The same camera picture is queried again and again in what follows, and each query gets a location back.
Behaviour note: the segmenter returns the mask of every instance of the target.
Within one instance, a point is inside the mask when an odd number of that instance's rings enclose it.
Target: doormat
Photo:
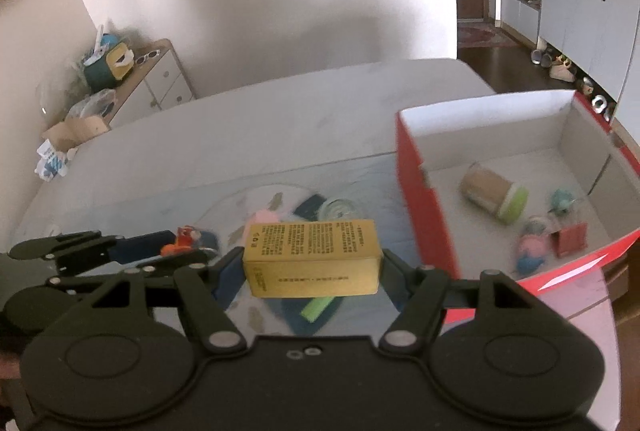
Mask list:
[[[499,28],[489,23],[458,23],[458,48],[511,48],[519,46]]]

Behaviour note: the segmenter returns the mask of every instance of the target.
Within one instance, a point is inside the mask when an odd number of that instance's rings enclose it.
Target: screw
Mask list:
[[[385,340],[393,347],[405,348],[414,345],[418,337],[407,330],[394,330],[385,335]]]
[[[317,346],[309,346],[305,348],[305,355],[308,355],[310,357],[316,357],[321,353],[322,353],[322,348],[319,348]]]
[[[236,332],[214,332],[209,335],[209,343],[216,348],[233,348],[240,344],[240,335]]]
[[[305,358],[305,354],[300,350],[289,350],[287,351],[287,358],[292,359],[293,361],[299,361],[300,359]]]

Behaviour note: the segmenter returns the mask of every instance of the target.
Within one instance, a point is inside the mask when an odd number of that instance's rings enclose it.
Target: yellow box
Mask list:
[[[257,223],[242,264],[256,297],[327,297],[378,291],[382,249],[373,220]]]

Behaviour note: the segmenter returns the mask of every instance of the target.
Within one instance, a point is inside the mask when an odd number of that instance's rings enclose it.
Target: red box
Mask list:
[[[481,270],[514,274],[524,220],[545,214],[550,192],[580,198],[588,222],[581,252],[551,257],[520,279],[538,295],[622,256],[640,236],[640,166],[610,139],[609,125],[579,93],[511,93],[443,102],[398,112],[398,181],[423,263],[454,278]],[[458,191],[475,161],[529,189],[524,214],[502,225]],[[458,313],[452,319],[468,316]]]

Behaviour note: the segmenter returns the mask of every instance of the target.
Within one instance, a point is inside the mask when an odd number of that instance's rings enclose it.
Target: cardboard box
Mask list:
[[[68,118],[47,129],[42,137],[49,139],[58,151],[66,152],[110,130],[100,115],[85,118]]]
[[[519,279],[524,221],[546,214],[558,188],[581,198],[587,248],[551,256],[520,283],[538,295],[619,258],[640,235],[640,164],[570,90],[534,91],[414,107],[398,113],[398,179],[422,261],[453,277],[498,269]],[[499,223],[460,194],[475,161],[529,189],[523,215]]]
[[[256,297],[378,291],[382,249],[372,220],[252,225],[242,263]]]

